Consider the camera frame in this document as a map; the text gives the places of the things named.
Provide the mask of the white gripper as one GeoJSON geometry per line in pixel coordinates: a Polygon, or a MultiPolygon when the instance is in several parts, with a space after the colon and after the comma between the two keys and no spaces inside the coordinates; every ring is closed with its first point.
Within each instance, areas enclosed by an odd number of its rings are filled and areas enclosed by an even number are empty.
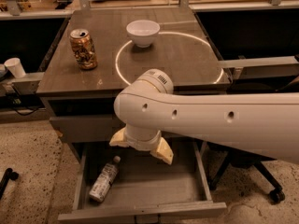
{"type": "MultiPolygon", "coordinates": [[[[141,123],[146,120],[142,118],[142,115],[150,112],[150,99],[147,98],[144,103],[139,103],[137,99],[142,95],[172,94],[173,89],[173,82],[166,73],[158,69],[146,71],[125,89],[125,91],[131,91],[134,95],[129,105],[137,105],[136,111],[129,118],[139,120],[141,123]]],[[[153,157],[171,165],[174,153],[166,140],[161,138],[161,136],[161,132],[156,129],[127,124],[125,129],[122,128],[114,133],[109,144],[112,147],[130,146],[139,151],[150,151],[153,157]]]]}

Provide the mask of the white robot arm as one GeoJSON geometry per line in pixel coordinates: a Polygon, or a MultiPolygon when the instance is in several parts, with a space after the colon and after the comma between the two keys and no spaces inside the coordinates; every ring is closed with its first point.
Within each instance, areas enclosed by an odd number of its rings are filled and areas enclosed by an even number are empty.
{"type": "Polygon", "coordinates": [[[298,93],[175,95],[170,77],[150,69],[118,94],[114,111],[125,127],[111,146],[148,151],[168,164],[173,152],[163,132],[299,162],[298,93]]]}

